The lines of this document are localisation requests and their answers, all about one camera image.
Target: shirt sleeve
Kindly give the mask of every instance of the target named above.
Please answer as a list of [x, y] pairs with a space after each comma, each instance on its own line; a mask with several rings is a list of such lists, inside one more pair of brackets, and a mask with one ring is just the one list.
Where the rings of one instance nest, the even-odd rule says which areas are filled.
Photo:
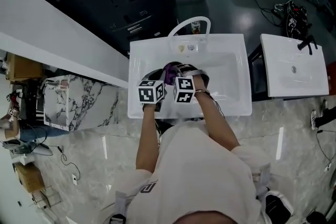
[[116, 191], [126, 194], [126, 208], [140, 190], [148, 183], [152, 173], [147, 170], [129, 170], [116, 176], [113, 185], [98, 215], [98, 224], [109, 224], [110, 218], [116, 214], [114, 203]]
[[[266, 155], [266, 153], [261, 148], [256, 146], [238, 146], [231, 152], [250, 167], [253, 180], [255, 182], [259, 181], [261, 170], [266, 165], [271, 164], [271, 160]], [[268, 186], [269, 189], [279, 191], [293, 205], [295, 199], [295, 188], [293, 180], [272, 164], [270, 173], [271, 177]]]

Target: white sink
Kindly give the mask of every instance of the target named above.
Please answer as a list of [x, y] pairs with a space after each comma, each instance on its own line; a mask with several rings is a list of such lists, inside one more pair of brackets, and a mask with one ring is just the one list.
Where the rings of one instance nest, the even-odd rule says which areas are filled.
[[269, 97], [300, 97], [329, 94], [322, 47], [310, 44], [298, 49], [301, 40], [262, 34]]
[[[251, 88], [244, 37], [241, 34], [211, 34], [208, 44], [202, 45], [205, 35], [174, 37], [168, 44], [167, 38], [134, 41], [130, 43], [129, 101], [128, 116], [142, 118], [137, 85], [149, 72], [163, 68], [171, 61], [190, 63], [203, 69], [210, 77], [208, 89], [226, 116], [251, 115]], [[189, 50], [188, 45], [196, 45]], [[198, 102], [176, 104], [173, 87], [166, 86], [167, 96], [163, 100], [157, 119], [202, 117]]]

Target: white power outlet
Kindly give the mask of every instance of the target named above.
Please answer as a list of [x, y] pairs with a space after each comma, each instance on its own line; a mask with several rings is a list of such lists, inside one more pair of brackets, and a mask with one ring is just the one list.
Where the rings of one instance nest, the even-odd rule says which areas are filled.
[[75, 174], [72, 174], [72, 183], [77, 186], [78, 185], [78, 178]]

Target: white shoe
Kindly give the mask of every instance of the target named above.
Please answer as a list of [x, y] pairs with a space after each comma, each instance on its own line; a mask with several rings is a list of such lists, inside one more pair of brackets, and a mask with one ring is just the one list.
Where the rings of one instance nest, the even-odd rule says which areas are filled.
[[316, 116], [317, 116], [316, 110], [313, 110], [310, 114], [310, 123], [311, 123], [312, 130], [316, 129], [316, 125], [315, 125]]
[[328, 108], [328, 102], [326, 99], [323, 99], [322, 105], [321, 105], [321, 117], [324, 115], [324, 111]]

